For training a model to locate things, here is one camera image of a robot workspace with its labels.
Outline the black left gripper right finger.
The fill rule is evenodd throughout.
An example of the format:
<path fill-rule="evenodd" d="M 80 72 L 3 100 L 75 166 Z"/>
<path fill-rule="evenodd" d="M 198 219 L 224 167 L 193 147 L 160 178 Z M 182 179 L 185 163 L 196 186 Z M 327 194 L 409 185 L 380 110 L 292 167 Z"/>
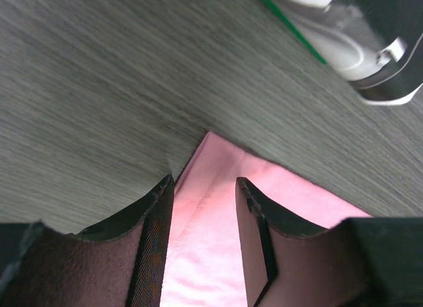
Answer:
<path fill-rule="evenodd" d="M 249 306 L 421 306 L 422 219 L 314 224 L 236 181 Z"/>

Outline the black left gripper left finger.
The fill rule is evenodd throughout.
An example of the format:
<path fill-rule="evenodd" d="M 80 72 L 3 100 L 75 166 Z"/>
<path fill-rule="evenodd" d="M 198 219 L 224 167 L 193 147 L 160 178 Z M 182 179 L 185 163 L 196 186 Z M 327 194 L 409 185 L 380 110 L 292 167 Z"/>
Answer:
<path fill-rule="evenodd" d="M 77 234 L 1 225 L 2 306 L 158 306 L 174 179 Z"/>

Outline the pink t shirt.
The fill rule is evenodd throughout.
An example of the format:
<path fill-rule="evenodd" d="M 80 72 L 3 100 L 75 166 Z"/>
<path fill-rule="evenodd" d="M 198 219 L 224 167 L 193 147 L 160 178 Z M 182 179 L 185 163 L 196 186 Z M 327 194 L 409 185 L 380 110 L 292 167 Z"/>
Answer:
<path fill-rule="evenodd" d="M 324 188 L 209 132 L 175 187 L 162 306 L 247 305 L 235 207 L 238 177 L 325 228 L 365 216 Z"/>

